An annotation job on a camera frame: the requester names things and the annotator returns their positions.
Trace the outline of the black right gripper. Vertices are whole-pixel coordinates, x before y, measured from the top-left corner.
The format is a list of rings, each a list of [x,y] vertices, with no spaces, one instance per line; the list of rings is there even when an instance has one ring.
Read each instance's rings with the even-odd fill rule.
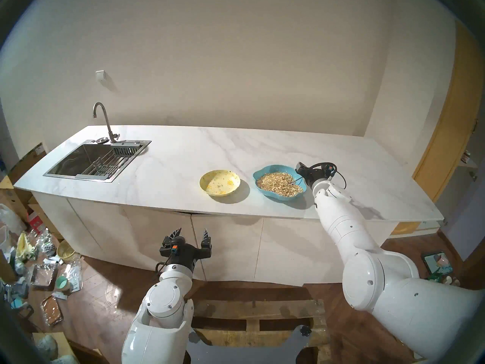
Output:
[[[310,188],[320,179],[331,181],[337,172],[337,166],[333,163],[317,163],[312,166],[305,166],[302,162],[298,162],[296,165],[296,173],[304,178],[305,183]]]

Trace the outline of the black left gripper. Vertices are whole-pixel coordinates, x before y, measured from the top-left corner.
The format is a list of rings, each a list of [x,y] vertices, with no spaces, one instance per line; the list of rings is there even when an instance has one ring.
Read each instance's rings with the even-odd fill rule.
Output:
[[[159,262],[159,274],[171,265],[184,266],[193,274],[197,261],[211,257],[211,237],[207,230],[203,232],[200,249],[187,243],[174,244],[180,233],[181,228],[174,230],[169,236],[164,238],[163,246],[160,247],[160,255],[167,259],[165,262]]]

